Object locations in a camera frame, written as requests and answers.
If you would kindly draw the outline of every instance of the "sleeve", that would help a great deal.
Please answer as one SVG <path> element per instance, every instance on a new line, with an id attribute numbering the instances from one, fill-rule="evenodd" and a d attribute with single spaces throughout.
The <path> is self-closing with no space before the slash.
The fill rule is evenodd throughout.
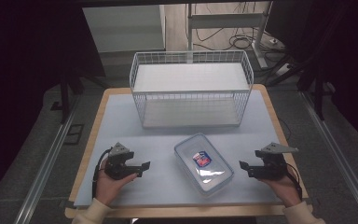
<path id="1" fill-rule="evenodd" d="M 97 224 L 102 223 L 103 219 L 111 209 L 100 203 L 95 198 L 92 200 L 92 204 L 84 213 L 78 213 L 72 224 Z"/>
<path id="2" fill-rule="evenodd" d="M 290 224 L 325 224 L 325 222 L 313 216 L 305 202 L 284 208 L 283 213 Z"/>

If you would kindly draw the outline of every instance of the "white wire basket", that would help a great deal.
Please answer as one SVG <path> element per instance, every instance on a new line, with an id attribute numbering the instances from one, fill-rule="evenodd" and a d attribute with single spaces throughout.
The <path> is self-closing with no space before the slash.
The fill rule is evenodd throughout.
<path id="1" fill-rule="evenodd" d="M 239 126 L 253 83 L 243 50 L 138 52 L 130 74 L 144 128 Z"/>

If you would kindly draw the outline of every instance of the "human hand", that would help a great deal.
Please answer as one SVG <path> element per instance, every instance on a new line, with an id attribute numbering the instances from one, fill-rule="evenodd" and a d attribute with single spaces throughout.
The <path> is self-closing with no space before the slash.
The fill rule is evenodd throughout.
<path id="1" fill-rule="evenodd" d="M 105 165 L 106 159 L 101 163 L 102 169 L 98 173 L 95 199 L 108 206 L 118 196 L 121 188 L 134 180 L 137 174 L 128 175 L 120 180 L 114 180 L 104 172 L 103 168 Z"/>
<path id="2" fill-rule="evenodd" d="M 291 167 L 287 167 L 287 170 L 289 174 L 295 176 Z M 259 179 L 259 181 L 269 185 L 277 197 L 282 200 L 285 207 L 291 207 L 301 203 L 295 184 L 287 175 L 280 180 Z"/>

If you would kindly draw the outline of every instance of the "floor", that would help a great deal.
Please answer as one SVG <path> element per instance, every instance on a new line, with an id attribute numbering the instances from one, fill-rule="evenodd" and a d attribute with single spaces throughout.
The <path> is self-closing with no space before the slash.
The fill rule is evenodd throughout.
<path id="1" fill-rule="evenodd" d="M 199 4 L 199 13 L 217 13 L 218 10 L 235 12 L 238 8 L 253 11 L 253 3 L 247 6 L 232 4 Z M 261 11 L 263 5 L 256 4 L 255 11 Z M 186 49 L 186 29 L 184 5 L 166 6 L 167 16 L 167 50 Z M 200 39 L 212 35 L 215 31 L 199 31 Z M 205 41 L 197 40 L 197 33 L 193 34 L 196 44 L 210 49 L 224 49 L 229 47 L 228 40 L 236 29 L 225 29 Z M 252 35 L 252 29 L 240 29 Z M 282 44 L 269 45 L 270 36 L 265 35 L 263 43 L 271 49 L 281 49 Z M 255 83 L 265 83 L 267 78 L 275 78 L 266 71 L 260 70 L 255 56 L 250 48 L 246 49 L 251 65 L 255 70 Z M 128 87 L 128 73 L 131 68 L 131 54 L 104 53 L 101 54 L 106 77 L 102 80 L 114 87 Z M 273 66 L 282 57 L 280 52 L 270 53 L 268 64 Z M 307 187 L 316 217 L 322 217 L 326 223 L 358 223 L 358 202 L 353 196 L 353 190 L 348 180 L 337 166 L 336 155 L 312 116 L 304 95 L 311 98 L 309 92 L 296 90 L 298 77 L 291 77 L 277 86 L 268 88 L 268 94 L 274 105 L 289 146 L 298 147 L 300 152 L 295 154 L 302 181 Z M 103 88 L 82 79 L 85 92 L 80 96 L 72 124 L 83 125 L 79 142 L 73 136 L 64 139 L 57 160 L 51 170 L 46 186 L 35 205 L 30 223 L 70 223 L 71 219 L 64 216 L 64 209 L 71 206 L 68 197 L 76 177 L 76 170 L 88 141 L 93 119 L 97 112 Z M 57 132 L 60 129 L 60 111 L 51 111 L 51 105 L 60 101 L 59 87 L 47 91 L 44 107 L 34 124 L 33 130 L 24 143 L 21 152 L 13 162 L 6 176 L 0 183 L 0 223 L 13 223 L 29 188 L 32 186 L 38 169 L 45 158 Z M 346 158 L 348 164 L 358 178 L 358 132 L 340 115 L 331 103 L 329 96 L 324 97 L 324 124 L 335 138 L 335 144 Z M 106 219 L 105 223 L 124 223 L 125 220 Z M 283 216 L 258 217 L 258 224 L 286 223 Z"/>

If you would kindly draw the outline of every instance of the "container lid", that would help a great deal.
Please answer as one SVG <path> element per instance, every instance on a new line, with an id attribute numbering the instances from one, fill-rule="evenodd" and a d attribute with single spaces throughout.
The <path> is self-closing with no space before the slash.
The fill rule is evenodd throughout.
<path id="1" fill-rule="evenodd" d="M 179 163 L 204 195 L 221 189 L 234 176 L 231 167 L 202 133 L 182 141 L 174 150 Z"/>

